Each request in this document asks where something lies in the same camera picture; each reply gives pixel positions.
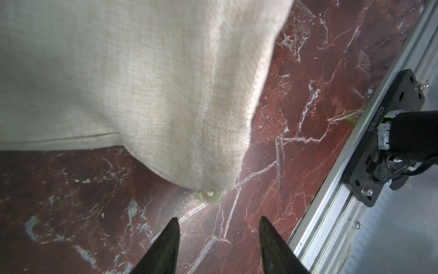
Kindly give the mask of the beige drawstring bag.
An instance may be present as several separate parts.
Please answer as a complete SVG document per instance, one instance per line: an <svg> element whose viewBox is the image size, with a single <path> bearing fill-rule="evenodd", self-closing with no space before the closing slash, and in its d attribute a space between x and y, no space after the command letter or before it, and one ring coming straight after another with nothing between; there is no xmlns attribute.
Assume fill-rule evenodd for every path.
<svg viewBox="0 0 438 274"><path fill-rule="evenodd" d="M2 1L1 150L124 146L218 203L292 1Z"/></svg>

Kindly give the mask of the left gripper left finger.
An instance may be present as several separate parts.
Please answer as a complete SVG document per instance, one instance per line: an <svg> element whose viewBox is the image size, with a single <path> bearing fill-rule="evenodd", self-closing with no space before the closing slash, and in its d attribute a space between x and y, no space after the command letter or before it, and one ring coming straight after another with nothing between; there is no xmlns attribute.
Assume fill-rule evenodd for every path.
<svg viewBox="0 0 438 274"><path fill-rule="evenodd" d="M180 246L180 226L172 218L131 274L175 274Z"/></svg>

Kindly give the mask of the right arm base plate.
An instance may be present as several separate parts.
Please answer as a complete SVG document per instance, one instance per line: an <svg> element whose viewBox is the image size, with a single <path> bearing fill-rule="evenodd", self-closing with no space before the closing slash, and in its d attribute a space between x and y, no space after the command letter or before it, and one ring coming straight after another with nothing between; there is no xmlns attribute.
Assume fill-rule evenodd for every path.
<svg viewBox="0 0 438 274"><path fill-rule="evenodd" d="M384 184L400 178L411 164L406 156L390 151L390 123L401 113L422 108L424 96L417 86L412 70L398 72L380 105L371 112L365 134L341 177L341 182L366 207L373 207Z"/></svg>

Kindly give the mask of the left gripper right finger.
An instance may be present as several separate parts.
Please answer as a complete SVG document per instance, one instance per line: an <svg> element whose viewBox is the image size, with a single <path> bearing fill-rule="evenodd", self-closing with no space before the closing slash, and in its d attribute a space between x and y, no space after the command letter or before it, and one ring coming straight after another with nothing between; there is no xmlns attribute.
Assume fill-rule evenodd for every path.
<svg viewBox="0 0 438 274"><path fill-rule="evenodd" d="M259 240L265 274L309 274L267 217L259 223Z"/></svg>

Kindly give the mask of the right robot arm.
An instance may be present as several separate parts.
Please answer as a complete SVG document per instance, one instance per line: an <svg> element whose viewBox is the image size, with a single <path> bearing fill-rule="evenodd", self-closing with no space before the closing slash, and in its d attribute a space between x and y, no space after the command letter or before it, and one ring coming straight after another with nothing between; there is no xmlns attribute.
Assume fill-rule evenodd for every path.
<svg viewBox="0 0 438 274"><path fill-rule="evenodd" d="M399 159L397 169L373 182L385 184L402 177L420 175L438 164L438 112L391 110L377 127L378 149L384 151L384 163Z"/></svg>

